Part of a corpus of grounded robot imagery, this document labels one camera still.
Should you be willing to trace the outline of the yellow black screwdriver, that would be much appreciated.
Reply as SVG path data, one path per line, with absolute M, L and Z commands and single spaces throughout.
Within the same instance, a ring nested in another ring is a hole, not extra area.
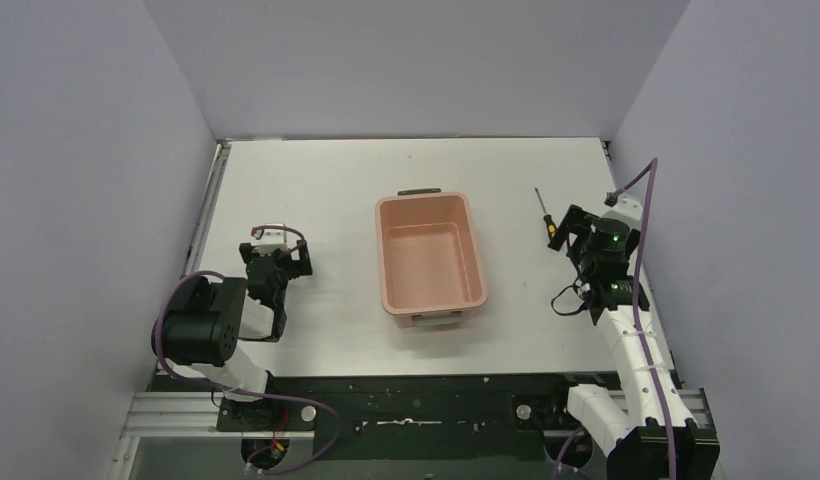
M 548 212 L 548 210 L 546 208 L 546 205 L 544 203 L 544 200 L 542 198 L 542 195 L 540 193 L 539 188 L 535 187 L 534 192 L 535 192 L 535 195 L 537 197 L 537 200 L 539 202 L 540 208 L 541 208 L 542 213 L 543 213 L 542 219 L 543 219 L 543 222 L 544 222 L 544 225 L 545 225 L 545 233 L 547 234 L 547 239 L 548 239 L 547 247 L 552 248 L 553 247 L 554 237 L 555 237 L 556 232 L 557 232 L 557 225 L 556 225 L 556 223 L 553 219 L 553 216 Z

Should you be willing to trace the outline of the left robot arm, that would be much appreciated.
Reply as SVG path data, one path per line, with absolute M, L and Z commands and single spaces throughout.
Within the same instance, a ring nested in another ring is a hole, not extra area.
M 241 340 L 276 343 L 287 323 L 289 283 L 311 276 L 307 242 L 254 240 L 238 247 L 242 276 L 199 271 L 184 277 L 162 309 L 152 332 L 152 350 L 171 366 L 189 367 L 195 379 L 241 403 L 267 400 L 271 374 L 239 346 Z

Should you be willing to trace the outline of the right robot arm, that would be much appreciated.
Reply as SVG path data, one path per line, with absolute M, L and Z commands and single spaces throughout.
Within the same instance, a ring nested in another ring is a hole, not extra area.
M 610 479 L 709 479 L 720 454 L 714 428 L 684 403 L 660 352 L 651 305 L 631 257 L 641 215 L 615 206 L 599 216 L 572 204 L 549 246 L 577 268 L 578 295 L 614 360 L 625 404 L 578 383 L 567 411 L 600 447 Z

